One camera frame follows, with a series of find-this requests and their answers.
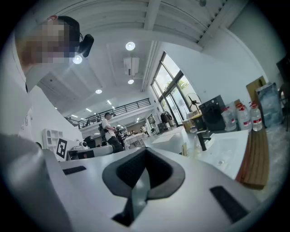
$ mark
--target label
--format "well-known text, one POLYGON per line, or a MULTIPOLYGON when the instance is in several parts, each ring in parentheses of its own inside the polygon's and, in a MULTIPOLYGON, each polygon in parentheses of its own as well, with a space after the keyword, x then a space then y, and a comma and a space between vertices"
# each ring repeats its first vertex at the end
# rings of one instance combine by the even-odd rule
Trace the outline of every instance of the label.
POLYGON ((260 124, 260 123, 262 123, 262 119, 261 119, 261 118, 259 118, 259 119, 257 119, 257 120, 253 120, 253 124, 254 124, 254 125, 258 125, 258 124, 260 124))
POLYGON ((248 126, 251 124, 251 120, 244 122, 244 126, 248 126))

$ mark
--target floor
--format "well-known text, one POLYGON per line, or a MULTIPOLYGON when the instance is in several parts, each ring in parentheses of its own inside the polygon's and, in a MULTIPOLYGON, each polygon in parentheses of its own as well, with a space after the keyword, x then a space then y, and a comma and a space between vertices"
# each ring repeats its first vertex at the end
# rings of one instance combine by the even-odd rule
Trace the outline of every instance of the floor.
MULTIPOLYGON (((269 179, 268 184, 262 190, 252 190, 261 202, 280 190, 287 176, 290 165, 290 132, 286 132, 286 126, 268 128, 266 130, 269 144, 269 179)), ((175 134, 169 141, 152 144, 160 135, 152 135, 144 140, 148 147, 163 149, 174 153, 181 152, 181 146, 187 143, 187 147, 193 147, 195 134, 182 130, 175 134)))

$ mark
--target desk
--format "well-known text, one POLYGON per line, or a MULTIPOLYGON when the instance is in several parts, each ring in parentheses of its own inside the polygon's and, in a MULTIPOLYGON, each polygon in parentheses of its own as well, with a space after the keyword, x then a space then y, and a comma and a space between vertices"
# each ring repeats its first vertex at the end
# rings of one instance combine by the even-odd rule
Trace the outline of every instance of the desk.
POLYGON ((129 146, 131 143, 134 143, 136 141, 140 141, 140 143, 142 145, 145 145, 144 142, 143 142, 143 139, 146 139, 148 136, 144 133, 140 133, 140 134, 137 134, 137 135, 132 135, 128 138, 126 138, 124 140, 124 145, 125 145, 125 150, 129 150, 129 146))

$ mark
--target plastic bottle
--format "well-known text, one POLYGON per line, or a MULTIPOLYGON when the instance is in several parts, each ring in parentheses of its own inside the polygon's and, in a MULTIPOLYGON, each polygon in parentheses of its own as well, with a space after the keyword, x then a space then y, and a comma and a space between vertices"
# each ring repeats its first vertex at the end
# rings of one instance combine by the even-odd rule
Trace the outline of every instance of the plastic bottle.
POLYGON ((248 130, 249 133, 252 130, 252 123, 251 123, 251 117, 249 114, 249 111, 245 108, 245 106, 242 106, 239 111, 239 125, 241 130, 248 130))
POLYGON ((229 110, 229 107, 224 108, 222 112, 222 118, 225 122, 225 130, 226 131, 232 131, 236 129, 236 121, 234 119, 233 113, 229 110))
POLYGON ((252 105, 251 120, 254 131, 260 131, 263 128, 261 112, 257 104, 252 105))

